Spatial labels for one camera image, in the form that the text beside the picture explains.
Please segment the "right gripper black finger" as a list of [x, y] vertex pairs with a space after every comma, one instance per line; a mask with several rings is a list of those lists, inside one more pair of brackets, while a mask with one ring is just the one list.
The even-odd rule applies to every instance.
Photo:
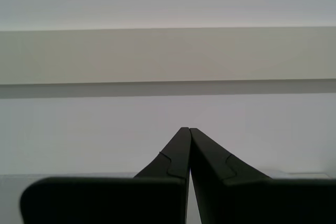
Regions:
[[186, 223], [191, 132], [183, 127], [132, 178], [49, 177], [20, 197], [24, 223]]
[[334, 179], [273, 179], [199, 129], [190, 132], [202, 223], [335, 223]]

